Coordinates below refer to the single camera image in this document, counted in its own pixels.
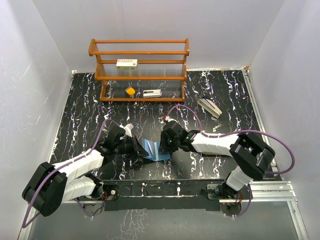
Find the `blue leather card holder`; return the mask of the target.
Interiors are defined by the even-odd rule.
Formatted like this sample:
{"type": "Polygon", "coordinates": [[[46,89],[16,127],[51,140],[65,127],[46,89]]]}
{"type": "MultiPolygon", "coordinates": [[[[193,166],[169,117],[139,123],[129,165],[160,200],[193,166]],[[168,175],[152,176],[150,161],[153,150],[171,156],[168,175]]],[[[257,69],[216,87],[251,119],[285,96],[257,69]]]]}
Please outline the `blue leather card holder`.
{"type": "Polygon", "coordinates": [[[142,139],[142,147],[148,153],[148,156],[144,158],[154,162],[167,161],[171,159],[171,155],[168,152],[159,152],[160,142],[154,142],[148,139],[142,139]]]}

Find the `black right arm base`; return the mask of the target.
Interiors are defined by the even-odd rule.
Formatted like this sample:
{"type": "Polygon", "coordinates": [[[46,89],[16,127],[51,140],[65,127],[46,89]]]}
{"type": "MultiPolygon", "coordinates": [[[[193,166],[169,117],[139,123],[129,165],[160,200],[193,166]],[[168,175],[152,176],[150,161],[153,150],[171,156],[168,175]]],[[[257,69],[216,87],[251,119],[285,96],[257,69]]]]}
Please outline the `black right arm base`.
{"type": "Polygon", "coordinates": [[[244,188],[246,188],[248,192],[248,204],[245,207],[244,210],[242,210],[241,202],[243,200],[243,193],[242,190],[234,190],[230,186],[228,186],[226,183],[218,184],[214,188],[209,188],[208,186],[206,188],[202,188],[200,190],[200,195],[204,196],[208,200],[221,200],[221,199],[229,199],[234,200],[234,202],[223,202],[222,205],[225,206],[227,212],[223,212],[223,217],[229,217],[233,220],[244,215],[252,202],[253,194],[250,186],[245,185],[244,188]],[[232,207],[240,207],[240,210],[236,210],[236,212],[229,212],[232,211],[232,207]]]}

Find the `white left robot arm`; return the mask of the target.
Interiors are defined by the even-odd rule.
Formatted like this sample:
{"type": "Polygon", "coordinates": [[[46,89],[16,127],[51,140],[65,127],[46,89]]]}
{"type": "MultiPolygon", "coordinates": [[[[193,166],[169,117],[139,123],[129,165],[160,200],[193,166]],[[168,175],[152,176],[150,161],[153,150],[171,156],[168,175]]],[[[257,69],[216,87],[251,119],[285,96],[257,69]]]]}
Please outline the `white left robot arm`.
{"type": "Polygon", "coordinates": [[[149,153],[135,136],[125,135],[115,141],[102,139],[94,148],[69,160],[41,163],[24,188],[22,198],[44,217],[53,214],[62,203],[78,197],[97,200],[104,188],[86,174],[102,167],[112,155],[134,158],[147,157],[149,153]]]}

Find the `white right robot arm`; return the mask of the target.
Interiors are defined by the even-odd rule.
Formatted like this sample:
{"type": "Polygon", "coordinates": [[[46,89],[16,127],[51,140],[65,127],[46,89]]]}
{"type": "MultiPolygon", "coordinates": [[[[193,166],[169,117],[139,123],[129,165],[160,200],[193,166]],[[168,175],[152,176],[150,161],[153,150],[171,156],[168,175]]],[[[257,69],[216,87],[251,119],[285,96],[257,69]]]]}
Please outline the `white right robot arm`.
{"type": "Polygon", "coordinates": [[[207,189],[209,195],[234,199],[241,189],[252,181],[262,180],[276,153],[256,133],[215,134],[203,130],[187,131],[176,121],[169,121],[160,134],[159,151],[173,153],[177,150],[205,155],[233,158],[237,164],[222,184],[207,189]]]}

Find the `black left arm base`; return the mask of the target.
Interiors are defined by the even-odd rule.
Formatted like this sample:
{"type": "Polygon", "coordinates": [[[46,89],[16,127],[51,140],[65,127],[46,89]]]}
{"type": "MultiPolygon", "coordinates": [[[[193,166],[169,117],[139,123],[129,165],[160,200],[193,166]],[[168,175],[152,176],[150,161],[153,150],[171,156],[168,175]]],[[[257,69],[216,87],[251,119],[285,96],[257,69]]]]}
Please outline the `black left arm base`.
{"type": "Polygon", "coordinates": [[[89,200],[87,203],[83,202],[84,213],[88,217],[94,218],[106,209],[108,201],[116,201],[119,198],[119,187],[117,185],[100,185],[86,198],[92,202],[98,202],[89,203],[89,200]]]}

